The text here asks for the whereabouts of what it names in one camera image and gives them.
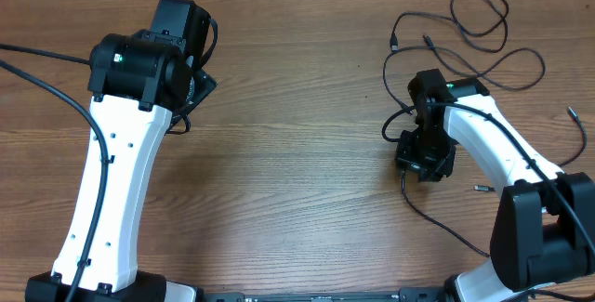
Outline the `black cable silver USB plug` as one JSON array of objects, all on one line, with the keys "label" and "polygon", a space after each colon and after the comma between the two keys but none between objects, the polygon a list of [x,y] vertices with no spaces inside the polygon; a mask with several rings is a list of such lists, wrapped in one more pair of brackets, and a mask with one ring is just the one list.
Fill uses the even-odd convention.
[{"label": "black cable silver USB plug", "polygon": [[[571,119],[576,123],[577,127],[581,131],[582,145],[581,145],[581,148],[578,150],[578,152],[576,154],[574,154],[571,158],[567,159],[566,161],[560,163],[559,164],[559,167],[567,166],[568,164],[570,164],[573,161],[575,161],[585,151],[585,149],[587,148],[587,145],[588,145],[588,134],[587,134],[587,130],[582,125],[582,122],[581,122],[579,116],[577,115],[577,113],[575,112],[575,110],[572,107],[568,107],[567,108],[567,113],[569,114],[569,116],[571,117]],[[447,231],[448,233],[450,233],[452,236],[454,236],[455,238],[457,238],[459,241],[461,241],[468,248],[470,248],[471,250],[473,250],[474,252],[476,252],[480,256],[489,257],[489,254],[488,253],[484,252],[482,249],[480,249],[479,247],[475,246],[473,243],[471,243],[470,241],[468,241],[467,239],[465,239],[462,235],[458,234],[456,231],[452,230],[451,228],[449,228],[448,226],[444,225],[440,221],[438,221],[438,220],[436,220],[436,219],[428,216],[423,211],[421,211],[419,208],[417,208],[411,202],[411,200],[409,199],[409,197],[407,195],[407,192],[406,192],[406,186],[405,186],[406,172],[405,171],[402,171],[400,173],[400,177],[401,177],[401,194],[403,196],[403,199],[405,200],[405,202],[407,203],[407,205],[415,213],[417,213],[419,216],[421,216],[422,218],[424,218],[425,220],[427,220],[429,223],[434,224],[434,225],[438,226],[439,228]]]}]

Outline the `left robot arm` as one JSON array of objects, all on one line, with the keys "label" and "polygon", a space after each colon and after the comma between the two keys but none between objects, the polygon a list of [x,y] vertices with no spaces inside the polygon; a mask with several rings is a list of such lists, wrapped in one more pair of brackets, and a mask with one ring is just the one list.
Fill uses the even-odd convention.
[{"label": "left robot arm", "polygon": [[29,301],[199,301],[203,291],[139,269],[139,223],[159,146],[216,86],[205,72],[215,20],[192,0],[159,0],[152,25],[111,33],[90,57],[85,169],[68,236]]}]

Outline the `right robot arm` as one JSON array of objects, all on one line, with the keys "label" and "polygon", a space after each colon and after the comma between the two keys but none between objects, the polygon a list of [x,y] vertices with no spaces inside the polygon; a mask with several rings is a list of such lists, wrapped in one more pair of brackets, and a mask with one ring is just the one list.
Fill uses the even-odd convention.
[{"label": "right robot arm", "polygon": [[407,90],[416,129],[397,138],[396,165],[419,181],[452,174],[463,147],[499,198],[489,255],[443,286],[403,288],[402,301],[526,301],[594,272],[594,182],[567,174],[514,129],[476,78],[418,72]]}]

